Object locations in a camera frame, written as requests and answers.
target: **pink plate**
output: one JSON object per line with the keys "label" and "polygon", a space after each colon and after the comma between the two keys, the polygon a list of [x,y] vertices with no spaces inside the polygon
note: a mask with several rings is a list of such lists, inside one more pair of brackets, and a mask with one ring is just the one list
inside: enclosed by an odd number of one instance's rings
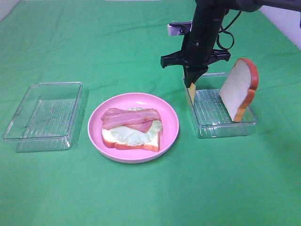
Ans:
{"label": "pink plate", "polygon": [[[103,122],[100,118],[110,107],[124,110],[130,107],[157,109],[162,121],[160,150],[158,152],[152,152],[142,149],[118,150],[115,148],[107,148],[103,144],[101,137]],[[93,111],[88,122],[88,134],[93,145],[104,156],[123,163],[141,163],[158,158],[174,143],[178,132],[179,119],[174,109],[165,100],[147,93],[125,93],[112,97]]]}

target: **green table surface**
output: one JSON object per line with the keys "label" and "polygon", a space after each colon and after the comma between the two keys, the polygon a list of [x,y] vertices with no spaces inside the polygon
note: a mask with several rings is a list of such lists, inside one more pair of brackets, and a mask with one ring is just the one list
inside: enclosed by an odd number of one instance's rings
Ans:
{"label": "green table surface", "polygon": [[[166,25],[194,10],[193,0],[25,0],[0,22],[1,133],[31,84],[82,81],[88,93],[71,149],[16,153],[0,141],[0,225],[301,225],[301,52],[259,11],[243,13],[231,60],[209,72],[255,62],[256,132],[198,139],[182,67],[160,66],[182,43]],[[87,134],[93,110],[127,92],[156,95],[179,118],[172,147],[147,163],[112,161]]]}

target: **bread slice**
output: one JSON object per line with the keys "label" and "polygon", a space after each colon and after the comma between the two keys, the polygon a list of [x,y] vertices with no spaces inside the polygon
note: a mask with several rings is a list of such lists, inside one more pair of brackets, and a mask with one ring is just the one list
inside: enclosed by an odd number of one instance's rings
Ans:
{"label": "bread slice", "polygon": [[138,146],[129,146],[125,144],[124,142],[120,142],[117,139],[115,139],[110,130],[102,128],[102,139],[103,143],[108,148],[116,148],[121,150],[128,150],[128,149],[144,149],[148,151],[158,152],[159,151],[159,143],[160,143],[160,133],[157,133],[157,135],[154,138],[151,138],[151,141],[144,144],[144,145],[138,145]]}
{"label": "bread slice", "polygon": [[258,82],[256,65],[250,59],[239,58],[219,93],[232,121],[242,120],[246,108],[253,101]]}

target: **black cable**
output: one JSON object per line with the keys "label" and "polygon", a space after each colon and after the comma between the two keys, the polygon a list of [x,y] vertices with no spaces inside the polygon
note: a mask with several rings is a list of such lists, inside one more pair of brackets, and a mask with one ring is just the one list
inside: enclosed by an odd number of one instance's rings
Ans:
{"label": "black cable", "polygon": [[234,46],[234,43],[235,43],[235,40],[234,40],[234,36],[231,32],[227,31],[227,29],[229,27],[231,27],[231,25],[237,20],[237,18],[240,16],[241,14],[241,11],[238,12],[238,14],[234,17],[234,19],[230,22],[230,24],[228,24],[225,28],[223,28],[223,26],[221,25],[221,30],[218,32],[219,34],[220,33],[224,33],[224,34],[228,34],[232,37],[232,44],[229,48],[225,48],[224,46],[221,45],[220,43],[220,35],[218,34],[217,35],[217,39],[216,39],[216,44],[218,45],[218,47],[222,50],[229,50],[231,49],[233,46]]}

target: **clear plastic container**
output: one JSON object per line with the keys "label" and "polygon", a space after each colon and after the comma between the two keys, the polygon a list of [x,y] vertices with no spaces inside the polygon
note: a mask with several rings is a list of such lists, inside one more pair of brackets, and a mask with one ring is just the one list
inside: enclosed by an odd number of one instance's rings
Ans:
{"label": "clear plastic container", "polygon": [[203,74],[196,82],[196,94],[192,102],[185,87],[192,123],[198,138],[232,137],[252,134],[256,117],[251,108],[245,111],[241,122],[232,122],[219,91],[228,73]]}
{"label": "clear plastic container", "polygon": [[69,149],[79,120],[81,82],[31,85],[3,140],[17,152]]}

